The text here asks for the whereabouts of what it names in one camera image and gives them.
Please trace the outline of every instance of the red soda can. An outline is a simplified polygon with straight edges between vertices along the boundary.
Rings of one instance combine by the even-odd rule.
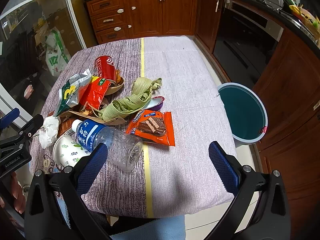
[[[116,85],[116,68],[113,65],[112,57],[108,55],[102,55],[97,57],[94,61],[94,71],[98,73],[99,77],[105,78],[111,82],[111,84]]]

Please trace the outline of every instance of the blue bottle label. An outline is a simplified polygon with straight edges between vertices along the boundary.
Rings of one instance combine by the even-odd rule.
[[[78,143],[83,148],[92,152],[94,139],[98,132],[104,127],[106,126],[90,119],[83,121],[77,134]]]

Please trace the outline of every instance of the white bottle cap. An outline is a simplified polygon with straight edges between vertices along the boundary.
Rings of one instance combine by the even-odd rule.
[[[78,127],[78,125],[79,125],[80,123],[82,123],[82,121],[81,121],[81,120],[78,120],[78,119],[76,119],[76,120],[73,121],[73,123],[72,123],[72,125],[71,125],[71,128],[72,128],[72,130],[73,130],[75,133],[77,132],[77,127]]]

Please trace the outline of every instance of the trash can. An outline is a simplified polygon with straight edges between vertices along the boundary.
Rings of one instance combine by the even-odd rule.
[[[268,117],[258,96],[237,83],[225,83],[218,91],[230,123],[236,147],[259,141],[267,131]]]

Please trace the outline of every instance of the plastic bottle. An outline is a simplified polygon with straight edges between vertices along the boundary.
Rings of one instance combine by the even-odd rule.
[[[104,143],[108,147],[108,161],[124,171],[131,171],[140,158],[143,142],[138,136],[126,134],[90,119],[83,122],[74,120],[72,130],[76,132],[78,143],[90,152],[99,143]]]

